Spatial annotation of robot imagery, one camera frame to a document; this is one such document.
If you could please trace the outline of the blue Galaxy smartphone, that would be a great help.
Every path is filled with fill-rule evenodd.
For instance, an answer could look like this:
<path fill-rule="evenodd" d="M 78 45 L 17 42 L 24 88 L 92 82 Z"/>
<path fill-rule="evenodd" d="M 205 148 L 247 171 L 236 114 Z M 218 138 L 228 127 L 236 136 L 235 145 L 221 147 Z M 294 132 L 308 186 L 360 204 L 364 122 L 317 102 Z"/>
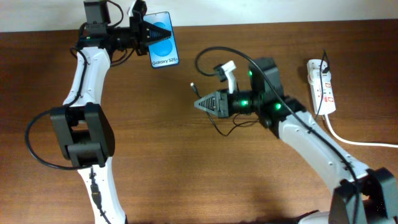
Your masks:
<path fill-rule="evenodd" d="M 149 46 L 152 68 L 170 67 L 179 64 L 179 56 L 169 12 L 147 14 L 144 20 L 165 30 L 171 31 L 168 39 Z"/>

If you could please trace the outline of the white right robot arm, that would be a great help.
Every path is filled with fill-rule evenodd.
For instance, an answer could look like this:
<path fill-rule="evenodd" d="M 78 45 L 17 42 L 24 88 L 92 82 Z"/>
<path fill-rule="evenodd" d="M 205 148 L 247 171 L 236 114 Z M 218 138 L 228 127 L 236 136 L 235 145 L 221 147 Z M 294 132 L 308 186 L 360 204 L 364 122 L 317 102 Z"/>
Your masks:
<path fill-rule="evenodd" d="M 286 223 L 397 223 L 396 178 L 386 168 L 371 169 L 346 152 L 298 100 L 284 95 L 272 58 L 250 61 L 250 90 L 238 90 L 233 62 L 215 69 L 229 87 L 201 97 L 194 106 L 218 118 L 257 114 L 266 129 L 305 159 L 332 194 L 328 211 L 315 210 Z"/>

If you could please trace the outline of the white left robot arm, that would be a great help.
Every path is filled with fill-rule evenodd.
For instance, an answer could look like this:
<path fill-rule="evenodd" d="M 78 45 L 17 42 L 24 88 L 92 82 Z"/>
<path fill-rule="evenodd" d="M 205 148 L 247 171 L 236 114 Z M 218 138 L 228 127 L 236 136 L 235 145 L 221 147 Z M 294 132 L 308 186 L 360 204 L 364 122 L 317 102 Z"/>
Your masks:
<path fill-rule="evenodd" d="M 75 45 L 77 68 L 70 92 L 50 119 L 63 157 L 83 179 L 95 223 L 127 223 L 112 169 L 115 138 L 102 107 L 106 74 L 117 50 L 145 55 L 149 46 L 168 39 L 170 31 L 144 20 L 145 1 L 129 9 L 129 26 L 111 25 L 107 1 L 84 1 L 86 23 Z"/>

